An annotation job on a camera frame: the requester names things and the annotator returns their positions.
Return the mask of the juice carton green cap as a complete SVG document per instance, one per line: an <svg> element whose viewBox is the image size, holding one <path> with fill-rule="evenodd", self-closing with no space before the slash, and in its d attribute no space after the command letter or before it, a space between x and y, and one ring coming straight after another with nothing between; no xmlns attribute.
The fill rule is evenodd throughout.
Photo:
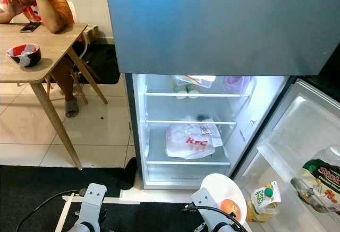
<svg viewBox="0 0 340 232"><path fill-rule="evenodd" d="M249 222L266 223L279 213L282 202L281 191L278 183L272 181L262 188L253 191L246 201L248 213L246 220Z"/></svg>

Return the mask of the white food tray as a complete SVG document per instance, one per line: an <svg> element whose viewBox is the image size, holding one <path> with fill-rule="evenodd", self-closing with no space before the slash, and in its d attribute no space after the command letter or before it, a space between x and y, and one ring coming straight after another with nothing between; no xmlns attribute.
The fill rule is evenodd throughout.
<svg viewBox="0 0 340 232"><path fill-rule="evenodd" d="M173 76L177 85L193 84L203 88L210 88L216 76Z"/></svg>

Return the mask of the small white drink bottle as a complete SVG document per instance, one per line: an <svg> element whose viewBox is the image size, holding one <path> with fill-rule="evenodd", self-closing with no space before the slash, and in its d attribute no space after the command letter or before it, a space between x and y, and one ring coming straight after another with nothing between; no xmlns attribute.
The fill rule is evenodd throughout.
<svg viewBox="0 0 340 232"><path fill-rule="evenodd" d="M189 93L187 85L187 82L178 81L177 79L173 80L173 92L175 93L175 97L177 99L187 98L187 94Z"/></svg>
<svg viewBox="0 0 340 232"><path fill-rule="evenodd" d="M197 99L200 94L200 87L196 84L187 84L185 89L188 94L188 98L190 99Z"/></svg>

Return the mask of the red orange tomato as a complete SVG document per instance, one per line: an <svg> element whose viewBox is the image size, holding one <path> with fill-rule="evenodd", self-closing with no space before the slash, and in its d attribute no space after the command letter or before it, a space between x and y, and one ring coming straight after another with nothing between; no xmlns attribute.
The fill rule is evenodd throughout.
<svg viewBox="0 0 340 232"><path fill-rule="evenodd" d="M241 219L241 208L240 206L233 200L225 199L222 200L219 204L219 208L223 210L223 212L235 215L236 220Z"/></svg>

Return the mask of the light wooden dining table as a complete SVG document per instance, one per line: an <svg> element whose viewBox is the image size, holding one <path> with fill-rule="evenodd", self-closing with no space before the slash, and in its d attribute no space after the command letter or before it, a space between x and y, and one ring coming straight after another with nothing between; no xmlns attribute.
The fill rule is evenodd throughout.
<svg viewBox="0 0 340 232"><path fill-rule="evenodd" d="M47 91L42 85L42 81L51 74L54 65L56 65L64 55L68 55L100 99L102 99L105 104L108 103L105 95L95 83L95 79L87 65L72 48L73 43L82 36L87 25L84 23L75 23L67 26L60 33L51 33L43 27L37 28L37 30L32 33L20 33L22 26L24 26L23 23L0 25L0 83L15 82L29 84L58 137L61 139L66 151L73 160L75 167L77 167L78 170L82 170L82 163L66 132L63 121L60 119L51 99L48 97ZM6 54L11 48L24 44L34 44L40 48L41 60L34 67L22 67L11 60Z"/></svg>

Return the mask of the white KFC plastic bag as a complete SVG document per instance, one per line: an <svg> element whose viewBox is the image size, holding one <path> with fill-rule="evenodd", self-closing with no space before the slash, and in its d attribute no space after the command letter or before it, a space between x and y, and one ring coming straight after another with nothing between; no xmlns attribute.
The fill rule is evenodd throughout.
<svg viewBox="0 0 340 232"><path fill-rule="evenodd" d="M223 138L214 119L199 115L198 123L172 124L167 130L168 157L185 160L205 158L223 147Z"/></svg>

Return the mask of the person in orange jersey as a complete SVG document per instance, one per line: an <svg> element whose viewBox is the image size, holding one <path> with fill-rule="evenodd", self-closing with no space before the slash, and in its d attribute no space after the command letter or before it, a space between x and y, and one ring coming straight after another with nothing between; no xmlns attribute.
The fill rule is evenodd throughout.
<svg viewBox="0 0 340 232"><path fill-rule="evenodd" d="M59 33L74 23L70 5L66 0L2 0L0 24L8 24L15 16L23 14L31 22L41 22L51 33ZM52 77L65 96L65 116L72 118L79 113L77 98L73 94L74 82L70 76L73 62L65 56L52 70Z"/></svg>

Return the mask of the black smartphone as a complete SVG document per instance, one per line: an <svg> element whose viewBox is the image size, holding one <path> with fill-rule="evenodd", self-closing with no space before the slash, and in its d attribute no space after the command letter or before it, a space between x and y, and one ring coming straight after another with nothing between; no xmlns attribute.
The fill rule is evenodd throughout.
<svg viewBox="0 0 340 232"><path fill-rule="evenodd" d="M29 22L20 29L20 33L31 33L41 26L41 22Z"/></svg>

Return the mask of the white round plate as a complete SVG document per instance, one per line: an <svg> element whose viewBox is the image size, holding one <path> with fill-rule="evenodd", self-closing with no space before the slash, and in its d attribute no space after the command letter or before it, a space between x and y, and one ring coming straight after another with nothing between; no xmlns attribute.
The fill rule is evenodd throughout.
<svg viewBox="0 0 340 232"><path fill-rule="evenodd" d="M241 219L238 222L243 225L246 223L246 200L239 186L229 177L217 173L209 174L202 179L200 188L206 188L218 204L225 199L235 201L241 208Z"/></svg>

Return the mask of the black shoe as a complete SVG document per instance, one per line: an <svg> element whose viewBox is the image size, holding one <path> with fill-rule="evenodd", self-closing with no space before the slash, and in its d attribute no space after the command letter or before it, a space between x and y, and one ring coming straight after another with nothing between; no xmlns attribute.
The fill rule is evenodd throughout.
<svg viewBox="0 0 340 232"><path fill-rule="evenodd" d="M119 188L121 190L129 190L134 186L136 174L138 173L138 159L133 157L129 159L124 171L122 172L121 178L119 179Z"/></svg>

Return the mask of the silver freezer door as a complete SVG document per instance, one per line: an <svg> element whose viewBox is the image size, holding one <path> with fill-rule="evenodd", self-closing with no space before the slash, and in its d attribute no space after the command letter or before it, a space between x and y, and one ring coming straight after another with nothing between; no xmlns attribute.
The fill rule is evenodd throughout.
<svg viewBox="0 0 340 232"><path fill-rule="evenodd" d="M340 0L108 0L124 73L309 76L340 44Z"/></svg>

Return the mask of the red black bowl with paper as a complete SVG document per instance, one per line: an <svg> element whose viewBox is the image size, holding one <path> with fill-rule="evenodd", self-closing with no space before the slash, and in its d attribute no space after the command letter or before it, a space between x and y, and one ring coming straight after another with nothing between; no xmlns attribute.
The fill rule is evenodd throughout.
<svg viewBox="0 0 340 232"><path fill-rule="evenodd" d="M22 67L33 67L42 58L40 47L36 44L18 45L17 47L10 48L6 55Z"/></svg>

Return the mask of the silver fridge cabinet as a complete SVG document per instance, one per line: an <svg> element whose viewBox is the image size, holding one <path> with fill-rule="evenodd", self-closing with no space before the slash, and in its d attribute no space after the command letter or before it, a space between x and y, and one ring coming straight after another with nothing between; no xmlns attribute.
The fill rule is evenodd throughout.
<svg viewBox="0 0 340 232"><path fill-rule="evenodd" d="M217 76L210 88L200 87L200 93L230 94L223 89L224 77ZM288 76L255 78L257 81L252 85L252 93L248 97L177 99L144 94L174 93L173 76L126 73L134 147L143 188L190 190L199 188L202 179L209 174L231 176L235 173L282 91L291 84ZM212 155L195 160L167 156L167 130L172 124L138 124L143 120L198 121L199 115L210 116L219 122L236 122L236 125L217 125L223 138L223 147L219 147ZM146 161L230 162L231 166L154 165L146 164Z"/></svg>

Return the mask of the large black foam panel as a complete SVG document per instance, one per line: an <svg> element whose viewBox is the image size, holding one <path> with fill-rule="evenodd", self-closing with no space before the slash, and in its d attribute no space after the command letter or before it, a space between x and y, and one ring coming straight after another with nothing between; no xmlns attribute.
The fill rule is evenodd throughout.
<svg viewBox="0 0 340 232"><path fill-rule="evenodd" d="M93 71L98 84L118 84L121 72L117 66L116 46L114 44L90 44L85 50L85 43L76 41L72 48L78 55L84 51L83 60Z"/></svg>

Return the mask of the purple plastic container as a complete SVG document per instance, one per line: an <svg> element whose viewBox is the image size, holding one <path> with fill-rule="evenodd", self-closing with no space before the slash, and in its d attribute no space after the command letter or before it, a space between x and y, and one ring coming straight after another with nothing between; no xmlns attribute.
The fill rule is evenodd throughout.
<svg viewBox="0 0 340 232"><path fill-rule="evenodd" d="M223 89L230 94L247 96L252 93L252 85L256 81L254 76L226 76L223 80Z"/></svg>

